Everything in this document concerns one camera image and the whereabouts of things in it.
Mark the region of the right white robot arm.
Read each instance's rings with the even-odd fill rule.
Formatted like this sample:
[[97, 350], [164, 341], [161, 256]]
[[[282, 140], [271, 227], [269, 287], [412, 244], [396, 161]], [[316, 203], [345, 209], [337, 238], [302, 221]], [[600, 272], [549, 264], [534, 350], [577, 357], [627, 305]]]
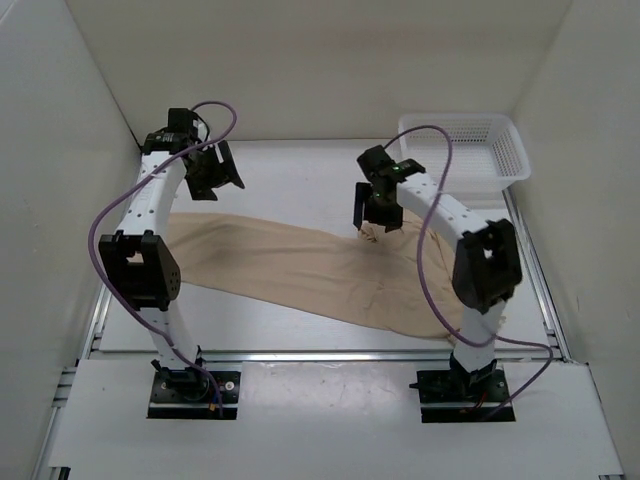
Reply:
[[413, 159], [395, 162], [378, 145], [357, 164], [366, 180], [355, 190], [353, 223], [403, 226], [409, 211], [427, 222], [454, 253], [452, 287], [463, 305], [459, 334], [449, 360], [449, 387], [460, 399], [480, 393], [496, 370], [495, 341], [506, 303], [522, 281], [515, 229], [507, 219], [486, 220], [449, 194]]

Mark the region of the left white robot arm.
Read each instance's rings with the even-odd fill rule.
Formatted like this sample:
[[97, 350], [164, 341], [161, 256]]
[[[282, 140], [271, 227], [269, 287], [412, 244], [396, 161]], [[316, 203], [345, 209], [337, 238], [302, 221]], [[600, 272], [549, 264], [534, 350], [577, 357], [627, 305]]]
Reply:
[[181, 183], [192, 199], [214, 201], [215, 189], [244, 185], [228, 142], [199, 142], [189, 134], [153, 133], [141, 156], [136, 184], [121, 197], [128, 205], [114, 233], [89, 236], [90, 255], [113, 297], [150, 334], [159, 354], [154, 367], [186, 399], [218, 404], [218, 382], [206, 370], [176, 300], [181, 271], [166, 239]]

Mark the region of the beige trousers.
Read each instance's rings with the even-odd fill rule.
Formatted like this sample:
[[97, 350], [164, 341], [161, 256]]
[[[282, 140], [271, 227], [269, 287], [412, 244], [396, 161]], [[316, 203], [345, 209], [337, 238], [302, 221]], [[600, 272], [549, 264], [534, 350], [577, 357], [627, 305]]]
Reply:
[[354, 238], [217, 213], [174, 213], [167, 242], [183, 281], [335, 320], [425, 339], [455, 338], [423, 293], [460, 329], [452, 249], [407, 212], [399, 230], [365, 223]]

